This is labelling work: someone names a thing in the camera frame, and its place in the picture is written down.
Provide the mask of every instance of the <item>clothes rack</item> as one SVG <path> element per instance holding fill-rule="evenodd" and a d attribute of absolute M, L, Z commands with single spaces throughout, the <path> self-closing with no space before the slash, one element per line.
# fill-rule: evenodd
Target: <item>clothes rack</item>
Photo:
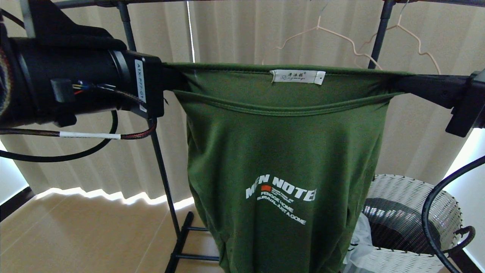
<path fill-rule="evenodd" d="M 125 35 L 127 38 L 129 49 L 136 51 L 135 40 L 133 37 L 133 31 L 131 27 L 129 11 L 127 5 L 130 3 L 147 3 L 147 2 L 173 2 L 182 0 L 65 0 L 55 3 L 60 9 L 76 8 L 76 7 L 87 7 L 87 6 L 100 6 L 100 7 L 116 7 L 120 12 L 120 17 L 123 22 Z M 441 2 L 441 3 L 453 3 L 462 5 L 472 5 L 472 6 L 483 6 L 485 7 L 485 0 L 424 0 L 429 2 Z M 396 3 L 405 3 L 405 0 L 384 0 L 379 28 L 377 36 L 374 42 L 372 50 L 372 58 L 378 60 L 379 54 L 383 45 L 384 36 L 386 34 L 386 28 L 390 15 L 392 13 L 392 8 Z M 374 69 L 375 64 L 369 62 L 369 69 Z M 183 253 L 183 248 L 187 236 L 190 231 L 196 232 L 208 232 L 207 228 L 204 227 L 193 227 L 192 221 L 194 220 L 194 213 L 188 212 L 182 227 L 179 227 L 177 215 L 175 213 L 174 203 L 172 195 L 170 192 L 170 186 L 168 184 L 167 173 L 165 169 L 165 164 L 163 162 L 162 151 L 160 148 L 160 143 L 158 141 L 158 136 L 156 131 L 151 134 L 151 140 L 153 144 L 153 149 L 157 158 L 160 175 L 162 177 L 163 187 L 165 189 L 165 194 L 167 196 L 167 202 L 170 210 L 170 215 L 173 221 L 175 233 L 177 235 L 177 242 L 174 246 L 173 252 L 170 256 L 165 273 L 174 273 L 177 269 L 177 265 L 180 259 L 193 259 L 193 260 L 205 260 L 205 261 L 219 261 L 217 256 L 204 256 L 204 255 L 193 255 Z"/>

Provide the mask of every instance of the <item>tiled floor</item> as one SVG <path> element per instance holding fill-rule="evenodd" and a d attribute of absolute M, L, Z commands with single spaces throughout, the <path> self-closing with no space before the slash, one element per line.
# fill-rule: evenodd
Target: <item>tiled floor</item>
<path fill-rule="evenodd" d="M 193 205 L 177 211 L 180 225 L 188 211 Z M 197 214 L 194 226 L 202 226 Z M 162 273 L 176 241 L 166 203 L 55 193 L 28 201 L 0 223 L 0 234 L 2 273 Z M 218 255 L 206 232 L 191 232 L 184 251 Z M 217 262 L 195 260 L 181 260 L 177 272 L 224 273 Z"/>

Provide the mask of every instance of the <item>green t-shirt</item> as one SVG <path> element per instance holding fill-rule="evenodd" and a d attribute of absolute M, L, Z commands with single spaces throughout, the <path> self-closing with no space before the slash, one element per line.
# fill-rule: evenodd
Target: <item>green t-shirt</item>
<path fill-rule="evenodd" d="M 169 66 L 189 79 L 187 90 L 174 90 L 188 119 L 189 181 L 225 272 L 338 272 L 389 100 L 401 94 L 387 86 L 406 74 Z"/>

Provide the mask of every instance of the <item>curtain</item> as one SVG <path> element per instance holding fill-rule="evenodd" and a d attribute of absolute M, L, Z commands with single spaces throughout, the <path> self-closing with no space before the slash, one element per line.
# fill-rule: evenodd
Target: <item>curtain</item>
<path fill-rule="evenodd" d="M 289 41 L 290 36 L 317 24 L 353 39 L 357 48 L 377 31 L 381 0 L 226 0 L 130 4 L 137 50 L 156 55 L 164 62 L 261 64 L 308 64 L 356 67 L 351 45 L 331 34 L 311 32 Z M 15 0 L 2 0 L 2 8 L 21 15 Z M 397 22 L 403 4 L 396 4 L 389 25 Z M 106 28 L 115 38 L 126 40 L 116 8 L 87 7 L 65 12 L 76 23 Z M 22 31 L 7 22 L 9 35 Z M 485 66 L 485 9 L 414 2 L 403 12 L 402 25 L 422 40 L 422 50 L 431 52 L 443 74 L 470 75 Z M 426 56 L 417 54 L 417 42 L 401 30 L 386 34 L 379 64 L 386 70 L 436 74 Z M 372 44 L 363 48 L 370 53 Z M 357 59 L 366 67 L 368 60 Z M 162 146 L 175 201 L 190 196 L 187 183 L 185 114 L 173 93 L 159 118 L 157 133 Z M 119 132 L 146 128 L 139 117 L 119 112 Z M 377 173 L 406 175 L 437 183 L 453 162 L 465 138 L 445 133 L 450 110 L 413 95 L 391 100 Z M 109 113 L 79 116 L 78 123 L 63 130 L 107 132 Z M 52 129 L 52 125 L 29 125 Z M 92 147 L 98 140 L 58 139 L 35 136 L 3 136 L 8 150 L 34 155 L 74 153 Z M 64 163 L 17 162 L 34 192 L 48 188 L 81 187 L 85 191 L 122 191 L 125 198 L 141 191 L 150 198 L 164 194 L 150 139 L 112 141 L 106 148 L 82 159 Z"/>

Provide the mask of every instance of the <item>black basket handle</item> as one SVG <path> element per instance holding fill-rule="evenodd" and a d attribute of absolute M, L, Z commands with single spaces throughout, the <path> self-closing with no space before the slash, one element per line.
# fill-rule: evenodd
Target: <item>black basket handle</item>
<path fill-rule="evenodd" d="M 465 235 L 466 233 L 468 233 L 468 236 L 465 240 L 463 240 L 463 242 L 457 244 L 453 248 L 450 248 L 448 250 L 443 251 L 443 253 L 448 253 L 450 255 L 455 254 L 458 251 L 462 250 L 464 247 L 466 247 L 469 243 L 471 243 L 473 238 L 475 238 L 475 228 L 472 227 L 471 225 L 469 225 L 467 227 L 460 228 L 457 231 L 455 231 L 454 233 L 455 234 L 461 234 L 462 236 Z"/>

